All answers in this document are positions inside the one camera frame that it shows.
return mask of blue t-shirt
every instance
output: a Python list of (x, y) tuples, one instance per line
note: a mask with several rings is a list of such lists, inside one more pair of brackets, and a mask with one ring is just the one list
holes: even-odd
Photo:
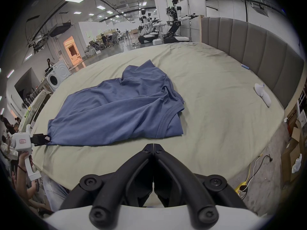
[(48, 122), (49, 145), (99, 146), (128, 138), (183, 134), (183, 99), (148, 60), (128, 66), (121, 78), (69, 95)]

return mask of white plastic bag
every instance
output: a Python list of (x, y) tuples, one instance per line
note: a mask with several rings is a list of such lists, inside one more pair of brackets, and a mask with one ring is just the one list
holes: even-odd
[(302, 154), (300, 153), (300, 157), (295, 160), (295, 164), (292, 166), (292, 174), (299, 171), (301, 167), (301, 161), (302, 161)]

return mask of bed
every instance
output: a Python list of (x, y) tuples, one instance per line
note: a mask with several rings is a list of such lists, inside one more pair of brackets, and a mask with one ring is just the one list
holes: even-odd
[(162, 44), (94, 63), (61, 83), (32, 130), (33, 134), (47, 133), (48, 120), (57, 115), (69, 94), (121, 77), (128, 65), (139, 66), (151, 59), (185, 101), (180, 114), (182, 136), (130, 139), (98, 147), (34, 147), (34, 164), (73, 189), (84, 175), (114, 172), (146, 144), (158, 143), (194, 173), (220, 174), (226, 179), (236, 175), (265, 148), (283, 120), (285, 107), (266, 85), (272, 101), (268, 108), (253, 89), (263, 81), (238, 60), (208, 44)]

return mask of red bracelet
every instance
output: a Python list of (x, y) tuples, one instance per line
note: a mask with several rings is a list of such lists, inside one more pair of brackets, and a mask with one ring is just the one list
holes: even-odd
[(21, 169), (23, 172), (27, 173), (27, 171), (25, 171), (23, 168), (21, 168), (19, 165), (18, 165), (18, 168)]

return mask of doorway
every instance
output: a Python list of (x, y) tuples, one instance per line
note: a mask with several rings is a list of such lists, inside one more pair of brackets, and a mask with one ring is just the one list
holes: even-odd
[(78, 64), (82, 61), (77, 45), (75, 44), (74, 38), (70, 38), (64, 41), (64, 47), (73, 65)]

